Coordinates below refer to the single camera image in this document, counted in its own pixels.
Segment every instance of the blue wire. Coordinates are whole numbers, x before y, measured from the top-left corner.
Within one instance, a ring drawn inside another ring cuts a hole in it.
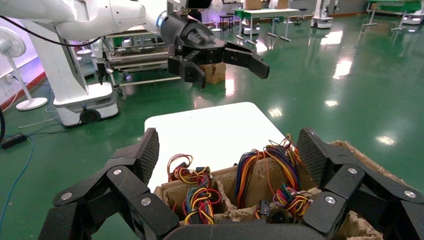
[[[26,134],[26,136],[30,137],[31,135],[36,134],[36,133],[40,132],[41,130],[44,130],[44,129],[47,129],[47,128],[50,128],[50,127],[53,127],[53,126],[59,126],[59,125],[61,125],[61,124],[56,123],[56,124],[52,124],[52,125],[43,126],[42,128],[38,129],[37,131]]]
[[[50,117],[52,117],[56,122],[62,125],[62,127],[65,127],[65,125],[61,121],[59,121],[56,117],[54,117],[52,113],[50,112],[50,98],[52,97],[52,93],[53,93],[53,89],[50,89],[50,92],[48,93],[47,112],[48,114],[50,114]]]
[[[21,176],[24,174],[25,170],[27,169],[28,165],[30,164],[31,159],[33,158],[33,152],[34,152],[34,148],[36,147],[36,142],[31,137],[28,137],[28,138],[31,139],[31,141],[32,141],[31,153],[29,154],[28,162],[26,163],[25,167],[23,167],[23,170],[20,172],[20,174],[17,176],[16,180],[12,184],[12,187],[10,188],[9,194],[7,195],[7,200],[6,200],[6,203],[4,204],[3,211],[1,212],[1,216],[0,216],[0,237],[2,235],[3,218],[5,217],[5,212],[6,212],[6,209],[8,208],[8,204],[9,204],[9,200],[11,199],[12,191],[15,188],[16,183],[18,183],[18,180],[21,178]]]

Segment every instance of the green floor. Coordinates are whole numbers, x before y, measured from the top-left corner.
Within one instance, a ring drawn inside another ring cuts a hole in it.
[[[271,39],[266,35],[269,25],[263,24],[257,47],[270,65],[268,79],[228,66],[226,82],[208,84],[203,90],[181,81],[129,86],[117,96],[117,117],[68,133],[35,137],[32,162],[13,191],[0,238],[37,238],[53,196],[97,172],[115,149],[134,144],[143,135],[146,119],[240,102],[256,104],[282,133],[292,133],[295,139],[301,128],[312,127],[327,142],[349,141],[424,192],[424,33],[421,29],[392,33],[396,19],[377,17],[379,25],[369,26],[358,41],[365,17],[337,18],[331,30],[315,34],[308,25],[291,25],[290,43]],[[282,34],[284,26],[277,30]],[[238,42],[228,33],[224,37]],[[129,81],[168,76],[165,71],[143,72]],[[49,89],[41,86],[33,95],[47,96]],[[18,128],[43,121],[47,115],[44,108],[31,112],[12,108],[5,113],[7,133],[28,134],[53,124]],[[31,146],[28,141],[0,150],[1,208]],[[93,238],[136,239],[118,215]]]

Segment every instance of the cardboard divider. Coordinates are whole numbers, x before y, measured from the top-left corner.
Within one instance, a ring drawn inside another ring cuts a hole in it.
[[[335,141],[331,143],[335,146],[340,146],[349,149],[355,156],[363,162],[368,168],[373,171],[382,174],[388,178],[391,178],[399,183],[406,183],[385,170],[383,167],[369,159],[366,155],[361,153],[359,150],[354,148],[346,141]],[[256,206],[260,200],[272,201],[273,194],[268,184],[268,174],[265,161],[268,163],[269,169],[269,180],[271,187],[274,192],[280,187],[282,183],[288,183],[287,178],[281,168],[281,166],[273,159],[262,159],[256,162],[255,167],[252,171],[249,186],[247,188],[245,206],[246,208],[236,208],[236,172],[237,166],[225,168],[222,170],[211,172],[212,188],[217,190],[221,194],[221,203],[217,204],[214,208],[214,220],[217,223],[219,220],[231,220],[233,222],[244,222],[252,221],[255,219],[254,212]],[[312,195],[317,195],[321,191],[316,188],[316,185],[312,182],[306,168],[302,165],[298,165],[298,171],[300,175],[300,188],[302,191],[307,191]],[[177,215],[181,218],[182,215],[182,203],[186,197],[187,191],[190,187],[195,187],[193,184],[185,184],[182,181],[173,181],[164,183],[158,186],[154,193],[162,199],[167,206],[172,208],[174,203],[177,203],[178,211]],[[270,215],[272,216],[278,211],[284,211],[281,207],[271,202],[270,204]],[[365,219],[361,218],[360,215],[353,211],[349,211],[346,219],[342,223],[337,234],[332,238],[333,240],[383,240],[383,235],[376,231]]]
[[[232,172],[217,175],[215,179],[222,184],[222,186],[219,186],[222,188],[221,194],[225,194],[233,206],[232,209],[236,209],[237,166],[232,167],[232,170]],[[300,165],[298,166],[298,170],[300,175],[301,190],[307,191],[311,188],[315,188],[316,185],[311,181],[308,172]],[[282,167],[274,159],[266,158],[258,160],[253,168],[250,182],[247,186],[245,195],[245,208],[256,206],[259,204],[260,200],[267,200],[272,202],[274,196],[273,192],[276,193],[277,189],[282,184],[287,185],[288,183],[289,181],[283,172]]]

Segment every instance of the blue cable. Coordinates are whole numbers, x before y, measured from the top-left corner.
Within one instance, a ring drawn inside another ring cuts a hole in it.
[[[57,118],[55,118],[52,113],[50,112],[50,98],[52,97],[53,89],[50,89],[50,92],[48,92],[48,100],[47,100],[47,112],[50,114],[50,117],[52,117],[56,122],[58,122],[62,127],[65,127],[65,125],[59,121]]]
[[[28,165],[30,164],[31,159],[33,158],[33,152],[34,152],[34,148],[36,147],[36,142],[31,137],[28,137],[28,138],[31,139],[31,141],[32,141],[32,150],[31,150],[31,153],[29,154],[28,162],[26,163],[25,167],[23,167],[23,170],[20,172],[20,174],[17,176],[16,180],[12,184],[12,187],[10,188],[9,194],[7,195],[6,203],[4,204],[3,211],[1,211],[1,216],[0,216],[0,237],[2,235],[2,223],[3,223],[3,219],[5,217],[5,212],[6,212],[6,208],[8,207],[9,200],[11,199],[12,191],[15,188],[16,183],[18,183],[18,180],[22,177],[22,175],[24,174],[24,172],[27,169]]]

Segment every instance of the cardboard box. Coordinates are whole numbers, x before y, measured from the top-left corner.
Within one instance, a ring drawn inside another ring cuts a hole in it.
[[[200,65],[199,67],[206,74],[207,83],[216,84],[224,81],[226,78],[227,66],[223,62],[216,64]]]
[[[199,65],[199,68],[207,75],[223,73],[227,70],[227,65],[223,62],[207,65]]]
[[[289,8],[289,0],[278,0],[277,6],[275,9],[288,9]]]
[[[335,141],[331,144],[341,146],[349,149],[354,155],[363,162],[371,170],[382,174],[388,178],[391,178],[399,183],[406,183],[394,176],[383,167],[369,159],[366,155],[361,153],[359,150],[354,148],[346,141]],[[269,189],[268,185],[268,174],[265,161],[268,164],[270,183],[273,189],[280,186],[282,183],[287,183],[288,180],[282,171],[281,167],[273,159],[267,158],[258,160],[253,168],[250,184],[247,188],[245,206],[246,208],[237,209],[235,203],[235,180],[237,166],[229,167],[226,169],[213,171],[212,188],[217,190],[221,194],[222,201],[216,204],[214,207],[214,220],[231,220],[233,222],[240,221],[251,221],[254,220],[254,212],[257,204],[260,200],[271,200],[273,194]],[[301,190],[317,195],[321,191],[316,188],[316,185],[312,182],[308,172],[304,167],[298,166],[300,175],[300,186]],[[173,181],[164,183],[161,186],[156,187],[154,193],[159,196],[164,203],[172,208],[175,203],[175,213],[181,220],[180,225],[184,222],[184,215],[182,214],[182,203],[186,196],[189,188],[195,187],[195,185],[185,184],[182,181]],[[275,203],[270,204],[271,216],[280,210],[280,207]],[[343,224],[339,228],[337,234],[332,238],[333,240],[383,240],[383,235],[376,231],[365,219],[358,216],[357,213],[350,211]]]
[[[244,0],[244,10],[262,9],[261,0]]]

